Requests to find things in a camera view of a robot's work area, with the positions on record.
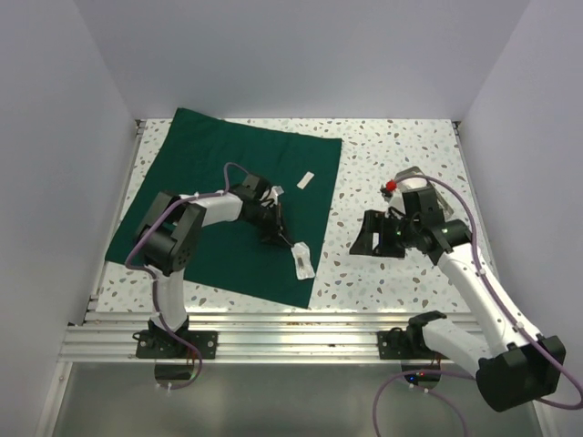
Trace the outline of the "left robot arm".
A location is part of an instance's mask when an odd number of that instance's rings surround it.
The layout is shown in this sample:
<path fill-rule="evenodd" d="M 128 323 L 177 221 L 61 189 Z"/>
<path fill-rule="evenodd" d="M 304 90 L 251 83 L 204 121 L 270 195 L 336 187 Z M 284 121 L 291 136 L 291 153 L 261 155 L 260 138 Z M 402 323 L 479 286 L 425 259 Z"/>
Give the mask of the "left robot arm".
<path fill-rule="evenodd" d="M 126 267 L 152 279 L 153 314 L 148 330 L 172 358 L 187 351 L 189 316 L 184 305 L 184 270 L 195 254 L 202 231 L 209 226 L 242 221 L 259 231 L 262 242 L 292 248 L 280 197 L 284 190 L 266 178 L 248 174 L 234 186 L 200 194 L 157 194 L 138 226 Z"/>

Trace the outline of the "clear plastic blister pack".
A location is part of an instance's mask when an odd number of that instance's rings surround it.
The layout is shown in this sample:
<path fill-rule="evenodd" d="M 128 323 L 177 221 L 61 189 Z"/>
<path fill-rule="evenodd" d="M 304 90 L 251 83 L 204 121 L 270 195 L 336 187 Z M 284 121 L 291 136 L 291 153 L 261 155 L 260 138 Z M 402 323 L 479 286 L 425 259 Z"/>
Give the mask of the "clear plastic blister pack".
<path fill-rule="evenodd" d="M 291 254 L 295 264 L 297 280 L 315 278 L 315 271 L 311 261 L 311 251 L 304 242 L 297 242 L 291 247 Z"/>

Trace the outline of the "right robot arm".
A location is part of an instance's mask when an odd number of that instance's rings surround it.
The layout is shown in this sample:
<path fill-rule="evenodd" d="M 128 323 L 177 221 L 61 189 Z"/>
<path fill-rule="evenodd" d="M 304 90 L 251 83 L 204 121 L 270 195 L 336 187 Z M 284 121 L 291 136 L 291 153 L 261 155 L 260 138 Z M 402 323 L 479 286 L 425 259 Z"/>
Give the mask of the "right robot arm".
<path fill-rule="evenodd" d="M 539 400 L 555 392 L 566 348 L 546 337 L 508 297 L 475 245 L 464 221 L 447 219 L 431 186 L 401 194 L 404 207 L 369 209 L 350 252 L 401 259 L 417 249 L 452 282 L 474 314 L 484 337 L 478 339 L 433 310 L 412 317 L 402 338 L 383 337 L 416 358 L 431 352 L 465 370 L 485 402 L 496 412 Z"/>

